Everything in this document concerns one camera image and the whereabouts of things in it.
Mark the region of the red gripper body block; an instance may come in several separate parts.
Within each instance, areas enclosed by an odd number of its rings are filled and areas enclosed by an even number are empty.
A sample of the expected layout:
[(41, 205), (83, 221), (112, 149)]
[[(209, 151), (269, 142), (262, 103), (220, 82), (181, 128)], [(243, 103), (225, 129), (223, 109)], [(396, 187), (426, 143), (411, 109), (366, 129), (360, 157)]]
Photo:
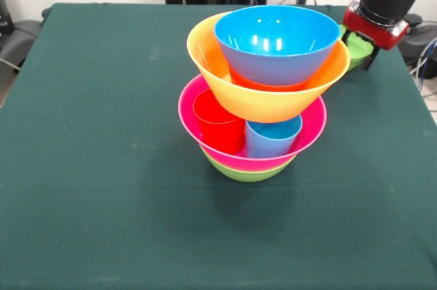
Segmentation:
[(409, 24), (400, 20), (394, 25), (373, 23), (360, 11), (361, 0), (352, 0), (343, 16), (343, 26), (351, 33), (361, 36), (371, 42), (373, 47), (378, 46), (384, 50), (392, 49), (407, 33)]

